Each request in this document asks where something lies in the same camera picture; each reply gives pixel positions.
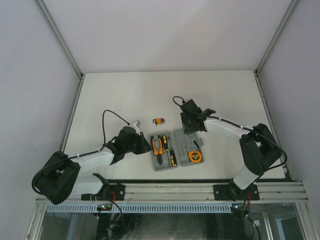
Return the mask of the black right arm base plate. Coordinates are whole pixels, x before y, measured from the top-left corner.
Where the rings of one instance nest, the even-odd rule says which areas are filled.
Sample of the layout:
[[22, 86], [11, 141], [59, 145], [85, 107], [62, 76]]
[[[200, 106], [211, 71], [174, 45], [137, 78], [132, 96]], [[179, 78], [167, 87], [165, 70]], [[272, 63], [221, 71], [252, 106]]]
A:
[[248, 188], [241, 190], [228, 184], [213, 185], [213, 193], [215, 201], [240, 201], [246, 197], [250, 197], [253, 201], [260, 200], [258, 186], [253, 184]]

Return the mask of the short yellow black screwdriver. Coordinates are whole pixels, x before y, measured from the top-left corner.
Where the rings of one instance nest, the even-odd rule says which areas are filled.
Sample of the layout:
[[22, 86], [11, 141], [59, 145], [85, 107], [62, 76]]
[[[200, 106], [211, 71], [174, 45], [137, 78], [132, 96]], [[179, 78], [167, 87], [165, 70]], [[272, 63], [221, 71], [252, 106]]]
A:
[[176, 160], [176, 156], [175, 156], [175, 152], [173, 149], [171, 149], [169, 151], [170, 154], [170, 163], [173, 167], [175, 167], [177, 165], [177, 160]]

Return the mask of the grey plastic tool case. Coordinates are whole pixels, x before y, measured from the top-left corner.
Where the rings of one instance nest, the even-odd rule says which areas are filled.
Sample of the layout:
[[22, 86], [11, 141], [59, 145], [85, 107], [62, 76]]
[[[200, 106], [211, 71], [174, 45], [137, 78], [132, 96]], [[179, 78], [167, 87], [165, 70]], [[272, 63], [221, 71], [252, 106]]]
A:
[[[151, 137], [154, 136], [157, 140], [158, 136], [160, 136], [161, 140], [163, 142], [162, 135], [166, 135], [166, 137], [167, 137], [169, 151], [166, 152], [163, 150], [164, 151], [164, 154], [162, 155], [163, 164], [159, 165], [156, 157], [153, 154]], [[199, 165], [204, 162], [204, 156], [203, 156], [203, 151], [202, 151], [202, 147], [204, 146], [204, 142], [200, 137], [198, 137], [198, 135], [196, 133], [186, 134], [183, 129], [177, 129], [174, 131], [163, 131], [163, 132], [158, 132], [158, 133], [152, 133], [149, 136], [149, 140], [150, 140], [150, 145], [152, 147], [151, 160], [152, 160], [153, 168], [156, 172], [164, 171], [164, 170], [172, 170], [172, 169], [177, 168], [178, 166], [186, 167], [186, 166]], [[202, 153], [202, 161], [199, 163], [190, 162], [189, 157], [188, 157], [189, 151], [196, 150], [196, 146], [194, 144], [194, 141], [196, 141], [198, 143], [198, 145], [200, 147], [200, 151]], [[172, 150], [172, 149], [174, 150], [174, 153], [175, 153], [176, 166], [172, 166], [171, 162], [170, 162], [170, 150]]]

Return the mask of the long black yellow screwdriver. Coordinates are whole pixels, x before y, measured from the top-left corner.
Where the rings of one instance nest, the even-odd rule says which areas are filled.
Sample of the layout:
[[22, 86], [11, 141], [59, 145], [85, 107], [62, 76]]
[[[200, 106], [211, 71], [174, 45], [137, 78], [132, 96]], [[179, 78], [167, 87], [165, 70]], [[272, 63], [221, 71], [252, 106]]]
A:
[[168, 145], [167, 136], [165, 134], [162, 135], [162, 143], [163, 143], [163, 150], [165, 152], [168, 152], [169, 151], [169, 145]]

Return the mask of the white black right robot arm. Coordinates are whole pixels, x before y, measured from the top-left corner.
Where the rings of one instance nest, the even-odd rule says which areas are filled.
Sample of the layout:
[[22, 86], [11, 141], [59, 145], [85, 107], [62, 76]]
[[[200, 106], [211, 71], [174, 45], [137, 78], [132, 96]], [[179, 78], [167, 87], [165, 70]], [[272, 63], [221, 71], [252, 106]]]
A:
[[186, 134], [206, 132], [223, 134], [239, 142], [244, 166], [228, 184], [230, 195], [237, 200], [248, 193], [248, 188], [266, 172], [287, 163], [288, 156], [278, 145], [269, 128], [235, 123], [212, 109], [201, 110], [193, 99], [182, 97], [179, 105], [182, 126]]

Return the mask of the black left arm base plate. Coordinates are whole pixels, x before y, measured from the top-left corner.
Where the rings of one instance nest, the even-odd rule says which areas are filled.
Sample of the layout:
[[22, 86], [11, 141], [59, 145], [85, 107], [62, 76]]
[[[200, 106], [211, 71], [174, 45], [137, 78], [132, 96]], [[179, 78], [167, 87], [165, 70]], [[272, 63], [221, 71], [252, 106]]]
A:
[[111, 184], [103, 186], [96, 194], [82, 194], [82, 201], [123, 201], [125, 198], [126, 186], [123, 184]]

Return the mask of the orange hex key set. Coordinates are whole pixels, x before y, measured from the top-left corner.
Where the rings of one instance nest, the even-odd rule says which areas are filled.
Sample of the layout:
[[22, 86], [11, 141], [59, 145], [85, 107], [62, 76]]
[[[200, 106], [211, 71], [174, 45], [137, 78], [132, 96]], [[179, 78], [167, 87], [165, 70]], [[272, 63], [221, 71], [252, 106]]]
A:
[[152, 122], [157, 126], [160, 124], [164, 124], [165, 123], [165, 119], [164, 118], [155, 118], [152, 120]]

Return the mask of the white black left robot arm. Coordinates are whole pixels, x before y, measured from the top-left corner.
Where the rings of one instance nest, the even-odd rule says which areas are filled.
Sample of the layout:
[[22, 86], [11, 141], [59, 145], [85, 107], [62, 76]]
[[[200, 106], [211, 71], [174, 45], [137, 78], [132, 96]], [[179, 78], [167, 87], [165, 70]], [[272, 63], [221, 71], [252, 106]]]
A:
[[109, 196], [108, 181], [96, 172], [124, 159], [126, 154], [145, 154], [152, 147], [136, 126], [123, 127], [118, 136], [92, 152], [69, 156], [62, 151], [52, 154], [31, 181], [32, 189], [54, 205], [70, 196], [90, 194], [98, 200]]

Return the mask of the orange tape measure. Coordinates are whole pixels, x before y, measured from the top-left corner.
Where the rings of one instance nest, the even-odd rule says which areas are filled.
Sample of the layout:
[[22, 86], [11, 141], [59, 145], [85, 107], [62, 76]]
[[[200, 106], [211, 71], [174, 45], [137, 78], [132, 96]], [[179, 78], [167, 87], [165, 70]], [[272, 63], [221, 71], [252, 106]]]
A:
[[200, 163], [202, 161], [203, 157], [202, 157], [202, 153], [201, 153], [200, 146], [198, 145], [198, 143], [195, 140], [193, 141], [193, 143], [196, 146], [196, 150], [189, 151], [188, 158], [189, 158], [190, 162], [196, 164], [196, 163]]

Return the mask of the orange black pliers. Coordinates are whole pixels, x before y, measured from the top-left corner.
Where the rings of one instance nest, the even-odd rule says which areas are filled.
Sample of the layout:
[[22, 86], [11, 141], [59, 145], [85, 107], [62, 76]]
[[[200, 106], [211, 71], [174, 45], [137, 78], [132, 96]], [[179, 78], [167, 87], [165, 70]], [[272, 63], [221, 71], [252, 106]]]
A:
[[159, 135], [157, 139], [154, 136], [152, 136], [150, 140], [153, 148], [153, 155], [156, 157], [157, 163], [160, 166], [162, 166], [164, 150], [163, 150], [163, 143], [162, 143], [161, 136]]

